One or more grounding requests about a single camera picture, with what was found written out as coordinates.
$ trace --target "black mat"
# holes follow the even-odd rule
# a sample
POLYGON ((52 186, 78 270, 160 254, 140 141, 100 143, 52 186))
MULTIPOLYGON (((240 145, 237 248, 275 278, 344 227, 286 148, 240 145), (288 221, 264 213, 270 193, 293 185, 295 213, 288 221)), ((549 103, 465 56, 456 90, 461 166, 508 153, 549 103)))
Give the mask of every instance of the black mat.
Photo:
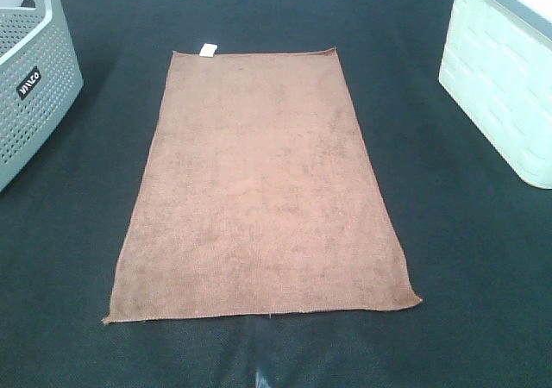
POLYGON ((0 386, 549 386, 552 191, 437 83, 452 1, 63 0, 85 87, 0 193, 0 386), (171 51, 205 42, 337 46, 419 307, 100 323, 171 51))

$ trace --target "black logo label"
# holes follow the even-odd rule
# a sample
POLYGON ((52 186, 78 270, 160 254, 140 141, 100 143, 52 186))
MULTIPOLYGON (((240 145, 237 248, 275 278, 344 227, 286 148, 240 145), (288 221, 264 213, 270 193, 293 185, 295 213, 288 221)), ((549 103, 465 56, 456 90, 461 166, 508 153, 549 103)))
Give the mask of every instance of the black logo label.
POLYGON ((38 66, 35 66, 31 73, 17 86, 17 94, 21 100, 25 99, 27 95, 35 88, 35 86, 41 81, 42 76, 38 70, 38 66))

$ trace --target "white basket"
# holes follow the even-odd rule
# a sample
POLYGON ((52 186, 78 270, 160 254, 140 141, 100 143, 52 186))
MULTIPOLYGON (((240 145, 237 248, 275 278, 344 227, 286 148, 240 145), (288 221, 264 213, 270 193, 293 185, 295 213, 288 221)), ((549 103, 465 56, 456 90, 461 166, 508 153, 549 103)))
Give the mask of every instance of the white basket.
POLYGON ((60 0, 0 6, 0 191, 60 123, 82 88, 60 0))
POLYGON ((549 7, 549 0, 455 0, 439 74, 444 88, 517 175, 548 189, 552 188, 549 7))

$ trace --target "plastic basket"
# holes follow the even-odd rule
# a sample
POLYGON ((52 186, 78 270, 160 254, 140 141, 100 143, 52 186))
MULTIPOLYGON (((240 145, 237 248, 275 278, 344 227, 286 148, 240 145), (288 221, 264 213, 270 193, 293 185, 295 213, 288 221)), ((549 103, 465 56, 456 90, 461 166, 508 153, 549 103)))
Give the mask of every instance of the plastic basket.
POLYGON ((523 181, 552 189, 549 7, 455 0, 439 81, 523 181))
POLYGON ((60 123, 82 88, 60 0, 0 6, 0 191, 60 123))

